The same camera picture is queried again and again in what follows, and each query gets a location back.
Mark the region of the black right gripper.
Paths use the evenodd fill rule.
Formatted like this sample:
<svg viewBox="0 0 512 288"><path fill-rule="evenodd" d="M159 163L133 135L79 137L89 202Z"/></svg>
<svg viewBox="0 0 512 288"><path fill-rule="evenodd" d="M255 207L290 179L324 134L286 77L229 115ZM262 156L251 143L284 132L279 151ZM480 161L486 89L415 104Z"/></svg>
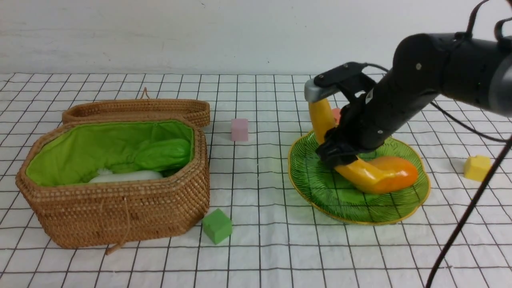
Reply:
<svg viewBox="0 0 512 288"><path fill-rule="evenodd" d="M315 153L329 168L349 166L358 156L377 150L400 128L400 112L373 94L362 94L340 111L335 122L329 101L315 103Z"/></svg>

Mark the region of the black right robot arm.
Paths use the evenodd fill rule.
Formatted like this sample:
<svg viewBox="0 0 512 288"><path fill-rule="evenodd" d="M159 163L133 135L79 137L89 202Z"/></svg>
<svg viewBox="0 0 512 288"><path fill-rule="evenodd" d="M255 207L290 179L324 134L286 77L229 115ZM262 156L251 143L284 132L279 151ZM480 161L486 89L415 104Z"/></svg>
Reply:
<svg viewBox="0 0 512 288"><path fill-rule="evenodd" d="M511 47L456 34L415 34L395 50L392 68L375 82L367 63L348 62L307 82L307 102L317 104L343 93L336 128L317 132L326 140L316 149L330 168L348 165L375 151L437 96L511 117Z"/></svg>

